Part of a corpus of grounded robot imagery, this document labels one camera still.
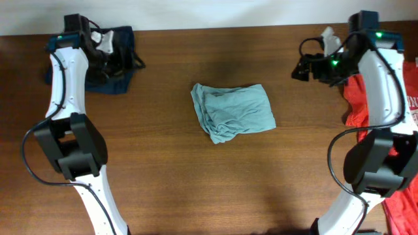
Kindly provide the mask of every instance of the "robotic arm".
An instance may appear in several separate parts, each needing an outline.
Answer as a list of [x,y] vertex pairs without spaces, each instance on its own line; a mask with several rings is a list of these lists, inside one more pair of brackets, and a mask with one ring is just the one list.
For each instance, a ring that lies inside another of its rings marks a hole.
[[[59,110],[34,134],[55,171],[74,184],[95,233],[127,235],[129,228],[116,207],[107,180],[105,140],[88,119],[84,107],[86,73],[88,69],[104,67],[108,57],[108,51],[97,50],[94,44],[97,43],[91,39],[87,18],[78,14],[65,17],[64,33],[53,36],[47,48],[53,77],[46,117]],[[71,134],[72,140],[64,140]],[[77,187],[78,184],[87,185],[89,190]]]
[[[355,234],[366,213],[405,189],[418,172],[418,128],[406,105],[402,37],[380,30],[377,12],[353,15],[349,28],[343,44],[330,28],[321,38],[312,39],[320,42],[325,54],[301,53],[292,73],[293,78],[307,81],[313,72],[315,79],[332,86],[360,73],[368,100],[371,128],[365,128],[368,135],[347,153],[344,162],[345,187],[351,194],[342,190],[330,210],[313,223],[313,235]],[[396,157],[389,156],[392,148],[398,152]]]

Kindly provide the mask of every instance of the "table surface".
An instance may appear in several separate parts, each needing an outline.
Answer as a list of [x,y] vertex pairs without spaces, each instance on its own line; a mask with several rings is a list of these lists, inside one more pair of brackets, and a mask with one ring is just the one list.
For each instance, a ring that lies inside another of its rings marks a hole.
[[[346,24],[335,24],[347,36]],[[418,52],[418,22],[384,23],[404,34],[406,58]],[[337,88],[290,78],[299,43],[325,25],[136,32],[147,68],[126,95],[86,93],[90,120],[108,146],[108,180],[133,234],[250,234],[308,228],[340,192],[326,150],[346,129],[349,105]],[[19,155],[22,136],[50,99],[43,82],[48,35],[0,37],[0,234],[93,234],[73,188],[40,185]],[[317,45],[308,43],[307,52]],[[201,129],[190,91],[262,84],[277,128],[215,145]],[[334,149],[342,179],[355,135]],[[62,181],[31,138],[29,164]],[[381,206],[362,228],[386,231]]]

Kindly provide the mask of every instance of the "gray cloth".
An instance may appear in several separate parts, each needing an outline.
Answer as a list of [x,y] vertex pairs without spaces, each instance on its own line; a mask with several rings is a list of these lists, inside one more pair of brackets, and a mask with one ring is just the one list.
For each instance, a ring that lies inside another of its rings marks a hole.
[[276,128],[276,121],[262,85],[247,88],[212,88],[196,84],[191,91],[197,118],[215,144],[237,134]]

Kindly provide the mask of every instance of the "white backdrop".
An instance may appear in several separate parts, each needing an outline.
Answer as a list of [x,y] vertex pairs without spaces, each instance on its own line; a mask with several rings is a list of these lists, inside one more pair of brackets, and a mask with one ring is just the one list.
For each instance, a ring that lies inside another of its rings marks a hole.
[[360,10],[418,20],[418,0],[1,0],[0,35],[58,33],[74,13],[101,27],[155,30],[345,23]]

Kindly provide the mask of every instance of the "red fabric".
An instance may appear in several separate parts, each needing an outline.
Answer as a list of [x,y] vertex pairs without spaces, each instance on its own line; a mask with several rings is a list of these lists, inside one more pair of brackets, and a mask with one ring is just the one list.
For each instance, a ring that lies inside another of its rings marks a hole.
[[[418,124],[418,68],[415,63],[404,63],[404,82],[411,114]],[[346,125],[368,126],[366,89],[361,75],[349,78],[344,87],[344,97],[353,109]],[[366,135],[366,131],[359,133],[357,140],[362,140]],[[394,149],[390,154],[396,155]],[[406,190],[396,192],[391,198],[387,198],[383,202],[383,207],[393,235],[418,235],[418,177],[415,177]]]

